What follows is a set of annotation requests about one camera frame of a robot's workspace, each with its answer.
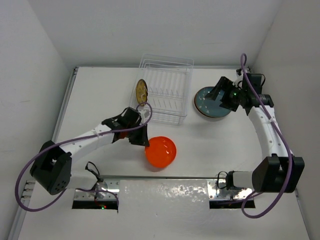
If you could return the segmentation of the orange plate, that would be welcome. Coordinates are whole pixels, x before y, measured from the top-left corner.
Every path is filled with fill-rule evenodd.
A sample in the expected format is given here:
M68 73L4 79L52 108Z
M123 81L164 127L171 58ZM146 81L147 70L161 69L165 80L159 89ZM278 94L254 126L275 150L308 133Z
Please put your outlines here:
M145 147L144 153L149 164L163 169L175 160L177 147L170 138L156 136L149 140L149 146Z
M176 158L177 148L174 144L151 144L145 148L147 161L155 168L163 169L169 166Z

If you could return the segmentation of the red teal floral plate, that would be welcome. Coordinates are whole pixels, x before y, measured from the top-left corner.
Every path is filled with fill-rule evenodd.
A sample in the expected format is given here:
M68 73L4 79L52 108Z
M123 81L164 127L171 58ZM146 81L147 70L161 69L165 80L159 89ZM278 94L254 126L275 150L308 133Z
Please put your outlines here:
M230 110L220 107L219 101L205 99L197 95L193 98L193 106L201 117L210 121L221 120L231 113Z

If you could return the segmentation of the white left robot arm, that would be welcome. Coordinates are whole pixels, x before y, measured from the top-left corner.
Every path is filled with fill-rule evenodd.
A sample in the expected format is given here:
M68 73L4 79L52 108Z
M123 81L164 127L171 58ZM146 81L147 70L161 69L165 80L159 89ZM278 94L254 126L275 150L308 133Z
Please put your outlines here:
M50 194L66 189L91 191L102 178L89 170L75 171L72 165L93 151L128 139L132 145L148 147L148 122L151 109L127 107L121 114L103 120L84 134L54 143L45 142L30 168L31 176Z

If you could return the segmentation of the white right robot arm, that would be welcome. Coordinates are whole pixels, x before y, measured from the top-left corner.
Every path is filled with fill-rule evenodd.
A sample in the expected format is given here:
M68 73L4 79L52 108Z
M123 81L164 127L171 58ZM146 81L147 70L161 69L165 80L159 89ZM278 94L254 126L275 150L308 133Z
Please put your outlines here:
M262 93L263 75L249 73L252 87L246 77L237 84L222 76L214 88L205 95L207 100L216 100L221 108L235 112L239 106L245 110L256 131L262 153L262 162L253 171L229 171L225 188L250 188L257 193L292 193L305 167L302 157L294 156L286 149L275 128L278 126L274 103L270 95Z

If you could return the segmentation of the dark teal plate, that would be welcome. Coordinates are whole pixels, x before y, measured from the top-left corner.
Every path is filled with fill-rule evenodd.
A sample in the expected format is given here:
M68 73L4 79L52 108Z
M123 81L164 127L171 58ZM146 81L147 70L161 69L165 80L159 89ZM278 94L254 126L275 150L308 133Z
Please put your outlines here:
M214 89L213 86L207 86L201 88L194 97L194 105L196 109L204 116L208 118L223 118L227 116L231 110L220 107L221 99L224 95L224 91L221 90L216 100L205 98L210 91Z

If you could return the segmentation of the yellow brown plate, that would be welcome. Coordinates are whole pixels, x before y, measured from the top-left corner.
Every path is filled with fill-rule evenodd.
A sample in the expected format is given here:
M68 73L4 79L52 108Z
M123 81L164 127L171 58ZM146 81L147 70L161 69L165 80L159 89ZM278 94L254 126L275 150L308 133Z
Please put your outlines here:
M135 95L137 102L144 107L145 103L148 101L148 87L144 79L140 79L137 82Z

